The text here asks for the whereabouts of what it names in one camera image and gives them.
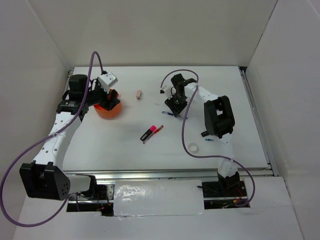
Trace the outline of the red pen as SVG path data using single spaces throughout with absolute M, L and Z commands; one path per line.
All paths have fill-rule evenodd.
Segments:
M 158 133 L 160 130 L 162 130 L 164 127 L 164 125 L 161 125 L 159 128 L 157 128 L 153 133 L 150 134 L 150 136 L 148 136 L 146 138 L 146 140 L 144 140 L 142 143 L 145 144 L 151 137 L 153 137 L 153 135 L 155 135 L 156 133 Z

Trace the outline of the pink highlighter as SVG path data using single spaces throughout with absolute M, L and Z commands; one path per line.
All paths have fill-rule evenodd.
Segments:
M 155 125 L 152 125 L 141 137 L 140 140 L 144 142 L 155 130 L 157 127 Z

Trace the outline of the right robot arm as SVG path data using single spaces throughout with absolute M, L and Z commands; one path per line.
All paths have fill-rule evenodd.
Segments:
M 238 167 L 242 168 L 243 166 L 229 156 L 195 155 L 187 149 L 185 143 L 186 120 L 191 103 L 196 101 L 202 104 L 204 113 L 205 131 L 201 133 L 201 136 L 215 136 L 221 140 L 226 147 L 230 148 L 230 138 L 235 126 L 235 117 L 230 99 L 226 95 L 218 96 L 199 86 L 198 74 L 192 70 L 189 72 L 193 73 L 196 78 L 185 79 L 181 73 L 177 73 L 171 78 L 174 93 L 171 93 L 164 103 L 176 118 L 180 117 L 182 112 L 185 112 L 182 120 L 181 141 L 184 151 L 189 156 L 197 159 L 222 159 L 222 163 L 217 171 L 218 190 L 223 196 L 230 196 L 240 184 Z

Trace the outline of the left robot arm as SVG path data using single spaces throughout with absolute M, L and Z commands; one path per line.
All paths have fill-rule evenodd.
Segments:
M 111 111 L 120 105 L 118 92 L 112 88 L 118 81 L 113 73 L 105 71 L 90 81 L 87 78 L 85 74 L 74 74 L 69 78 L 68 90 L 57 106 L 49 139 L 32 162 L 23 163 L 19 169 L 30 198 L 62 201 L 70 194 L 80 193 L 92 200 L 99 193 L 93 175 L 67 176 L 62 170 L 70 142 L 89 107 L 99 105 Z

